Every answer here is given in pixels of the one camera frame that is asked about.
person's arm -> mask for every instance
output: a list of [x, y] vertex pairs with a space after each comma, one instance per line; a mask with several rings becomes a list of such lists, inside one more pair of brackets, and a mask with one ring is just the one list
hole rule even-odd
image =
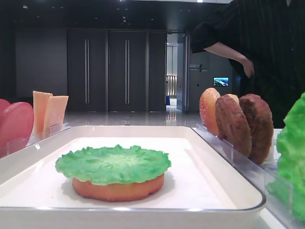
[[220, 42], [228, 31], [235, 32], [238, 39], [238, 11], [238, 5], [233, 0], [216, 13], [206, 15], [204, 21], [191, 32], [191, 49], [193, 53], [208, 51], [238, 61], [243, 65], [246, 76], [250, 78], [254, 74], [253, 63], [238, 51]]
[[248, 78], [255, 74], [254, 66], [251, 60], [240, 54], [238, 51], [230, 48], [229, 46], [222, 44], [221, 42], [217, 42], [216, 44], [213, 44], [204, 50], [241, 63], [244, 67], [244, 73]]

tray rim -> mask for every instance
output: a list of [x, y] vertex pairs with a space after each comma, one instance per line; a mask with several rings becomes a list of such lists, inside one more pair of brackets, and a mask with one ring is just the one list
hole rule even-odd
[[[102, 207], [102, 208], [60, 208], [60, 207], [2, 207], [0, 206], [0, 211], [27, 211], [27, 212], [34, 212], [34, 211], [58, 211], [58, 212], [66, 212], [66, 211], [75, 211], [75, 212], [84, 212], [84, 211], [94, 211], [94, 212], [151, 212], [151, 213], [246, 213], [246, 212], [258, 212], [265, 208], [267, 199], [264, 192], [262, 192], [251, 180], [245, 177], [235, 166], [233, 166], [220, 152], [218, 152], [214, 147], [209, 144], [199, 133], [197, 133], [193, 128], [188, 126], [158, 126], [158, 125], [79, 125], [79, 126], [69, 126], [68, 128], [53, 134], [52, 136], [42, 139], [41, 141], [35, 143], [39, 144], [42, 141], [50, 140], [51, 138], [55, 138], [57, 135], [62, 134], [64, 132], [68, 132], [69, 130], [81, 128], [81, 127], [123, 127], [123, 128], [130, 128], [130, 127], [159, 127], [159, 128], [182, 128], [182, 129], [190, 129], [194, 132], [198, 137], [201, 138], [209, 147], [211, 147], [222, 159], [225, 160], [239, 175], [243, 177], [252, 187], [258, 191], [262, 197], [262, 201], [255, 207], [246, 208], [246, 209], [204, 209], [204, 208], [127, 208], [127, 207]], [[24, 149], [33, 147], [33, 145], [26, 146]]]

dark wall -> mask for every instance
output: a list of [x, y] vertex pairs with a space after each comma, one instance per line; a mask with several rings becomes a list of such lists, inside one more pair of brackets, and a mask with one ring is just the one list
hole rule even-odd
[[0, 23], [0, 98], [16, 96], [15, 28]]
[[231, 94], [233, 85], [233, 68], [228, 59], [209, 52], [193, 54], [190, 52], [190, 65], [202, 65], [202, 69], [189, 70], [189, 112], [199, 111], [199, 100], [205, 89], [213, 87], [214, 77], [228, 77], [228, 87], [214, 87], [220, 95]]
[[33, 90], [66, 95], [66, 29], [17, 29], [16, 79], [19, 98]]

green lettuce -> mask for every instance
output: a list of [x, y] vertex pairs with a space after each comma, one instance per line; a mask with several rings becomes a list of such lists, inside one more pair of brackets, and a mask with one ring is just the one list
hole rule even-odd
[[96, 185], [142, 183], [162, 175], [171, 167], [168, 154], [162, 151], [120, 145], [113, 148], [83, 148], [70, 151], [57, 161], [57, 172], [67, 178]]
[[[280, 177], [267, 190], [285, 205], [291, 205], [294, 216], [305, 221], [305, 93], [296, 101], [284, 122], [285, 128], [276, 140], [277, 151], [282, 154], [277, 163]], [[281, 177], [290, 182], [293, 189]]]

black shirt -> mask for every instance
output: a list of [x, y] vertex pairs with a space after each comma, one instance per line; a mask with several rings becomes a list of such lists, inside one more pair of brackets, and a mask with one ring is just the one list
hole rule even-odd
[[240, 63], [230, 60], [241, 76], [241, 92], [255, 93], [268, 102], [274, 125], [305, 92], [305, 0], [233, 0], [191, 32], [191, 49], [203, 52], [217, 42], [254, 62], [248, 80]]

